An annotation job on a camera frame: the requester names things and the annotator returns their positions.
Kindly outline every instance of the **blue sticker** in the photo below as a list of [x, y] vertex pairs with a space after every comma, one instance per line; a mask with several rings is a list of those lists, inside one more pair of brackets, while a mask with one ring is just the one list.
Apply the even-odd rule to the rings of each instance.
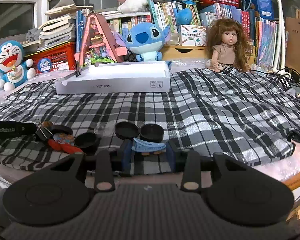
[[52, 69], [52, 62], [48, 58], [40, 59], [37, 68], [40, 72], [49, 72]]

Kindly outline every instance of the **wooden drawer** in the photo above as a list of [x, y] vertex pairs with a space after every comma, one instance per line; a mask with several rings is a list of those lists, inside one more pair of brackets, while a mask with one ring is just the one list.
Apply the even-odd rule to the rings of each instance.
[[160, 52], [162, 53], [162, 60], [175, 60], [183, 58], [209, 58], [207, 47], [199, 46], [164, 45]]

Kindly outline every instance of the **stitch's ear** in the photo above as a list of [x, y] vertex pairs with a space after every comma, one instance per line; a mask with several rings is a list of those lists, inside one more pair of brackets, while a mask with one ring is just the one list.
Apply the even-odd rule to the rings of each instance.
[[114, 38], [115, 38], [115, 42], [116, 42], [119, 46], [121, 46], [121, 47], [125, 47], [125, 46], [126, 46], [126, 43], [124, 42], [124, 40], [123, 40], [123, 38], [122, 38], [122, 36], [121, 36], [120, 33], [115, 32], [115, 33], [114, 33]]
[[171, 31], [170, 31], [170, 25], [165, 27], [164, 30], [163, 30], [163, 34], [165, 36], [165, 39], [164, 41], [167, 42], [167, 41], [170, 41], [171, 40]]

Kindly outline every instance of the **blue hair clip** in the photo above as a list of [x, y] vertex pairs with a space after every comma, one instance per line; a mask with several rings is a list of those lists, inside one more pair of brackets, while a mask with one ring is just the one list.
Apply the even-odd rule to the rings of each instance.
[[136, 143], [134, 146], [131, 147], [131, 149], [135, 152], [141, 152], [141, 153], [157, 152], [157, 151], [162, 151], [166, 148], [166, 145], [164, 143], [146, 142], [138, 138], [134, 138], [133, 140]]

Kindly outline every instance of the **doll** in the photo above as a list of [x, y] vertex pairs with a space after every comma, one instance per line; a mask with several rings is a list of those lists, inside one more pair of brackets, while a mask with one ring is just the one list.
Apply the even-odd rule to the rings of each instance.
[[228, 66], [240, 72], [249, 71], [245, 56], [249, 49], [242, 25], [231, 19], [215, 21], [208, 32], [207, 46], [212, 53], [210, 69], [220, 72]]

